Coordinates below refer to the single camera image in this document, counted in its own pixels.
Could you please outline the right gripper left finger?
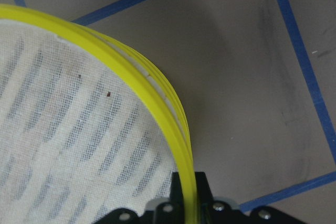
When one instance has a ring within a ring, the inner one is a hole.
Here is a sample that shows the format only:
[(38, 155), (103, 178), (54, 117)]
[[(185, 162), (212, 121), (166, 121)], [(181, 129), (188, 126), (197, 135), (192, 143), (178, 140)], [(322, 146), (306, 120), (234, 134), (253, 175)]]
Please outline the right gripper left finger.
[(185, 213), (181, 181), (178, 172), (173, 172), (169, 197), (148, 201), (141, 216), (131, 209), (118, 208), (97, 220), (96, 223), (184, 223), (184, 221)]

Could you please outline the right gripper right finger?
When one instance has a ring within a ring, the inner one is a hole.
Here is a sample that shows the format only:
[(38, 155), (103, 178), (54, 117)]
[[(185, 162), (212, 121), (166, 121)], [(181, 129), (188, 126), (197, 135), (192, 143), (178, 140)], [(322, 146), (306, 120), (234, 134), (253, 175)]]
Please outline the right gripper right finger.
[(200, 223), (303, 223), (269, 206), (259, 206), (245, 214), (233, 200), (213, 196), (204, 172), (195, 172), (195, 178), (200, 203)]

